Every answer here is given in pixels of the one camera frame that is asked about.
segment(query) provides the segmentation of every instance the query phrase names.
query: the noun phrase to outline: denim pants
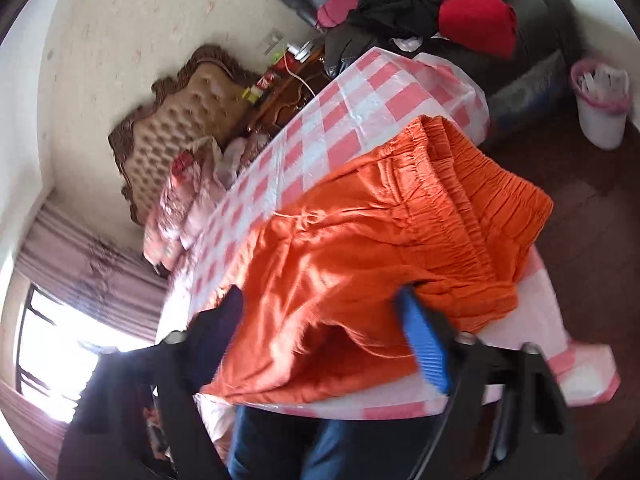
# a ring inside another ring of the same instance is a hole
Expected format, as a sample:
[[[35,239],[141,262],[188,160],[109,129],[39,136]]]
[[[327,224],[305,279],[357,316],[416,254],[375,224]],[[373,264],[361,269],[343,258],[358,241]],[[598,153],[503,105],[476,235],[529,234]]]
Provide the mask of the denim pants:
[[[322,420],[242,406],[228,468],[234,480],[406,480],[434,420]]]

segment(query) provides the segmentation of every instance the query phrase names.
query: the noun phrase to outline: trash can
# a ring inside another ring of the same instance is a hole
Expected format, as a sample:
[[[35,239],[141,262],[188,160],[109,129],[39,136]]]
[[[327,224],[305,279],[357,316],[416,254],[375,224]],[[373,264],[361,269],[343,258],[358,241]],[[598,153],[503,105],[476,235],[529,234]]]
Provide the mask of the trash can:
[[[603,150],[615,150],[622,143],[632,105],[626,71],[596,59],[582,59],[571,68],[571,85],[584,136]]]

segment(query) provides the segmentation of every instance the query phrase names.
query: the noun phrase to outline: window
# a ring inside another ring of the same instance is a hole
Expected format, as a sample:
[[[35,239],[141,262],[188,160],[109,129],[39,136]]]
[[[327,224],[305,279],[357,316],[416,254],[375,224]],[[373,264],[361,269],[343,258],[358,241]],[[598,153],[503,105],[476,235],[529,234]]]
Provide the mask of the window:
[[[149,346],[32,286],[20,324],[17,388],[49,415],[71,421],[98,356]]]

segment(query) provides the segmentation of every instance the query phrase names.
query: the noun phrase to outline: white cable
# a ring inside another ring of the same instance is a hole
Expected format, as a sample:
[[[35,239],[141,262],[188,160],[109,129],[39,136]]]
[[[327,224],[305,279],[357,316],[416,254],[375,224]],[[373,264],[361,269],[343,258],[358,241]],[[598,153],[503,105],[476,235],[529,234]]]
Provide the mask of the white cable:
[[[287,72],[289,72],[293,77],[295,77],[298,81],[300,81],[304,86],[306,86],[306,89],[309,90],[311,92],[311,95],[313,97],[316,97],[316,93],[311,89],[311,86],[309,86],[308,84],[306,84],[306,81],[304,79],[302,79],[299,75],[294,74],[291,70],[289,70],[289,64],[287,63],[287,47],[284,47],[284,68],[287,69]]]

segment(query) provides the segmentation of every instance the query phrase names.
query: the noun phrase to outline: red pillow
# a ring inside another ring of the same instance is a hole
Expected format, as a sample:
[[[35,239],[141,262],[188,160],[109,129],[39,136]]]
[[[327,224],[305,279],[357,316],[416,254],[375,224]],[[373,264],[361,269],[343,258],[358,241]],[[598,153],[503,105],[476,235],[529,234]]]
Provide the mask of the red pillow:
[[[358,0],[328,0],[318,9],[318,23],[325,28],[344,23],[350,10],[358,7]]]
[[[444,0],[438,16],[440,34],[476,52],[511,59],[518,18],[502,0]]]

